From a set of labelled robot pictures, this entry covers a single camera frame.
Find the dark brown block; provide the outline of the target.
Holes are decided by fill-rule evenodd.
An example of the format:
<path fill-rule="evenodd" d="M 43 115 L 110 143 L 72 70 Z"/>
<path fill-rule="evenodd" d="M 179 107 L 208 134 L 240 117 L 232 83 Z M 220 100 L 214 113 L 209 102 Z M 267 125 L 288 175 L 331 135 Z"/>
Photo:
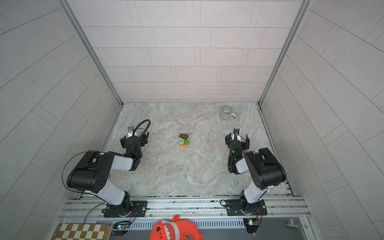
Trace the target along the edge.
<path fill-rule="evenodd" d="M 189 139 L 189 135 L 188 134 L 179 134 L 179 138 L 183 139 L 183 140 L 188 140 Z"/>

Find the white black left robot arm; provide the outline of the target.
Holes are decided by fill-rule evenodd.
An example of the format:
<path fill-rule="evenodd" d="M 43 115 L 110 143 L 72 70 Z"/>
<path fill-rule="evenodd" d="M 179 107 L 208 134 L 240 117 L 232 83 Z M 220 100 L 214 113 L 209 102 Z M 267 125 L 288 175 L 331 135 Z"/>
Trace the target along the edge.
<path fill-rule="evenodd" d="M 112 170 L 137 169 L 143 156 L 141 147 L 148 143 L 148 136 L 148 131 L 144 131 L 139 137 L 129 134 L 128 138 L 121 138 L 122 147 L 127 150 L 123 155 L 113 152 L 85 152 L 69 173 L 64 186 L 103 200 L 106 204 L 106 208 L 102 210 L 105 218 L 144 217 L 148 202 L 132 202 L 130 194 L 112 184 L 109 176 Z"/>

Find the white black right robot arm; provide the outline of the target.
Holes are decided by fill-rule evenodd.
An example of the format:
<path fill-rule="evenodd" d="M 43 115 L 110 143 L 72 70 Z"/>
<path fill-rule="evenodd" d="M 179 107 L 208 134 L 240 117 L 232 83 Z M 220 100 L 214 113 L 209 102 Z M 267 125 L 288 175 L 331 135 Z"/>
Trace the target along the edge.
<path fill-rule="evenodd" d="M 248 136 L 243 138 L 239 128 L 235 128 L 232 134 L 225 136 L 225 144 L 229 148 L 229 173 L 235 175 L 249 173 L 252 178 L 238 200 L 225 201 L 228 215 L 267 215 L 263 196 L 270 188 L 286 181 L 284 168 L 268 148 L 256 152 L 250 151 L 250 139 Z"/>

